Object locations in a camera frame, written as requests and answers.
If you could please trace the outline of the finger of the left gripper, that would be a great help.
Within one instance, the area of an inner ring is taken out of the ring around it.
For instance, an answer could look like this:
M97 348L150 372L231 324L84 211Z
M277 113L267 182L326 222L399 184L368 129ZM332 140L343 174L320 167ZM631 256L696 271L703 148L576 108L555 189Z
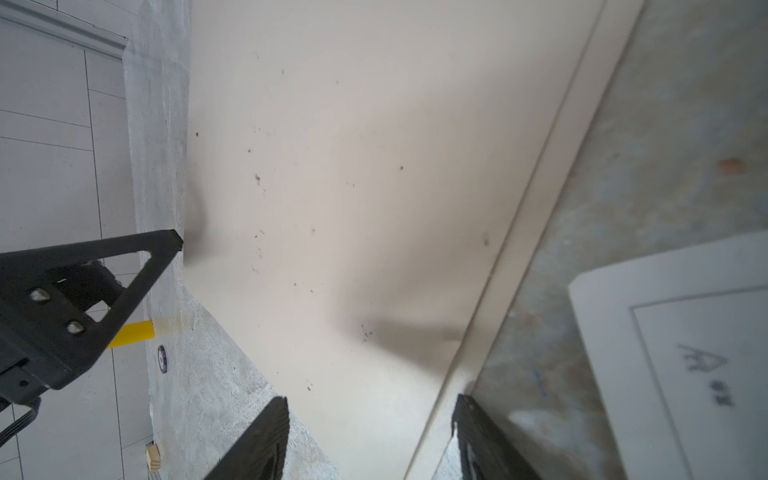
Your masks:
M2 254L2 399L27 404L86 373L182 248L158 230Z

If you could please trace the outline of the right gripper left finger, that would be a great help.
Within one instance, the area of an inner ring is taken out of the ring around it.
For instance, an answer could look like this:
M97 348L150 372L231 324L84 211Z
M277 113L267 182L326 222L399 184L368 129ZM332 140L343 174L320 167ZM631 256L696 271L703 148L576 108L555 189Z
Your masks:
M290 433L286 397L274 397L205 480L280 480Z

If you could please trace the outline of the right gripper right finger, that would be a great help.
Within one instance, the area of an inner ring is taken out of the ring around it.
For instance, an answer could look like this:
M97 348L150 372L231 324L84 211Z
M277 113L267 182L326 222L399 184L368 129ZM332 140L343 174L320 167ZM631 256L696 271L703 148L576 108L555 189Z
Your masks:
M463 479L540 479L473 397L457 396L451 427L458 441Z

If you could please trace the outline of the drawing paper sheet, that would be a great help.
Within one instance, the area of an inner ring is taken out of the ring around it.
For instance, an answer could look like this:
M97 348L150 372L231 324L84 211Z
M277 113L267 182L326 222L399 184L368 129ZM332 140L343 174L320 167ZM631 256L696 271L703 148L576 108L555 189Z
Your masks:
M767 235L579 275L569 296L627 476L767 475Z

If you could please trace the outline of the beige paper folder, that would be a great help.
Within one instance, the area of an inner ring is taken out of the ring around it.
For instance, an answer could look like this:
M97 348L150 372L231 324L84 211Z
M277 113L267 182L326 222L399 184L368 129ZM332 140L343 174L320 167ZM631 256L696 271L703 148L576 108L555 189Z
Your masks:
M344 479L417 479L550 136L638 1L197 1L184 282Z

